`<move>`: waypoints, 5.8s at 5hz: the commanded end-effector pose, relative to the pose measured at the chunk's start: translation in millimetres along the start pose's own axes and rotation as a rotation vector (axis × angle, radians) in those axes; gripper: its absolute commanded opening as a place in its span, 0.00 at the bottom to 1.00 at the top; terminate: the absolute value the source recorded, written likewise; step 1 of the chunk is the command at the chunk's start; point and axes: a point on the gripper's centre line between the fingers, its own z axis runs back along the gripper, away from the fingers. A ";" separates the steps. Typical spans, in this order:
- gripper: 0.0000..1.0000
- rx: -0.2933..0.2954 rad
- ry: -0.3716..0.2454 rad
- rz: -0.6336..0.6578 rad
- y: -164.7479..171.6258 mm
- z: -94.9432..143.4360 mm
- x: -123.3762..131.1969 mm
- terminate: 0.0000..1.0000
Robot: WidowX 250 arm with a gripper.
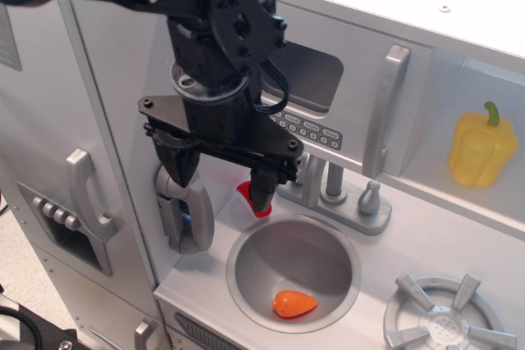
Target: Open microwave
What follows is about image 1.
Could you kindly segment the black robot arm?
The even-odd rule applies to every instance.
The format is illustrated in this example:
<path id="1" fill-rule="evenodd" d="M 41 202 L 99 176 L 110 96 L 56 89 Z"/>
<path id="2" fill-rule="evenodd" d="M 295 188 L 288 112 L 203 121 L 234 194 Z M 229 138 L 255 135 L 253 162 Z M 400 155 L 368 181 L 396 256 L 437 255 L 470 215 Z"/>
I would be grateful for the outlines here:
<path id="1" fill-rule="evenodd" d="M 37 7 L 50 0 L 1 0 Z M 276 0 L 97 0 L 164 15 L 175 54 L 174 96 L 143 98 L 145 130 L 169 176 L 180 186 L 201 154 L 251 170 L 248 198 L 255 212 L 271 206 L 276 188 L 295 180 L 303 145 L 272 120 L 286 100 L 265 105 L 262 77 L 290 92 L 272 54 L 285 45 Z"/>

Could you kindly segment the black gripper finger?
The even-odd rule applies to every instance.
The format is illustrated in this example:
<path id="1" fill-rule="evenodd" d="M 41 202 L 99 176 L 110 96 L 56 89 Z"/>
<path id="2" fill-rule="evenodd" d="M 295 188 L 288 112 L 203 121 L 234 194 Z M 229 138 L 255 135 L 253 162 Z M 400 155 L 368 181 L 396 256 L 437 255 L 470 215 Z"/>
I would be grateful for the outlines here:
<path id="1" fill-rule="evenodd" d="M 162 131 L 157 131 L 152 140 L 167 174 L 182 188 L 187 187 L 199 165 L 200 152 L 195 144 Z"/>
<path id="2" fill-rule="evenodd" d="M 272 203 L 278 185 L 277 173 L 270 167 L 259 167 L 250 172 L 249 198 L 256 213 L 266 212 Z"/>

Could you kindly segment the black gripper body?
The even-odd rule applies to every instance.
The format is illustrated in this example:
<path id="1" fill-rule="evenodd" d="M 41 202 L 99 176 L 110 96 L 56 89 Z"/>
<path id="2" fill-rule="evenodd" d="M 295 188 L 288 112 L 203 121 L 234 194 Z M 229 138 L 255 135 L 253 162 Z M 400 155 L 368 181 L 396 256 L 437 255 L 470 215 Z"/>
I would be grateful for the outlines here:
<path id="1" fill-rule="evenodd" d="M 256 111 L 246 88 L 223 100 L 194 100 L 181 94 L 141 98 L 138 110 L 148 119 L 151 138 L 157 131 L 195 144 L 200 154 L 258 169 L 270 167 L 278 183 L 295 181 L 302 142 L 268 115 Z"/>

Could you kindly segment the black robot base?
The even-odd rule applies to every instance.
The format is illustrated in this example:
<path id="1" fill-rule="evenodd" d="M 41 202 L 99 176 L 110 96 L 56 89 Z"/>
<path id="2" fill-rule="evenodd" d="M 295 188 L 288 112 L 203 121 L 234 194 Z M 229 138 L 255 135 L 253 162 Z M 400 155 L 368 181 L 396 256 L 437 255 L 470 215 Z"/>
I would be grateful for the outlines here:
<path id="1" fill-rule="evenodd" d="M 1 349 L 89 349 L 75 329 L 63 330 L 4 295 L 1 287 Z"/>

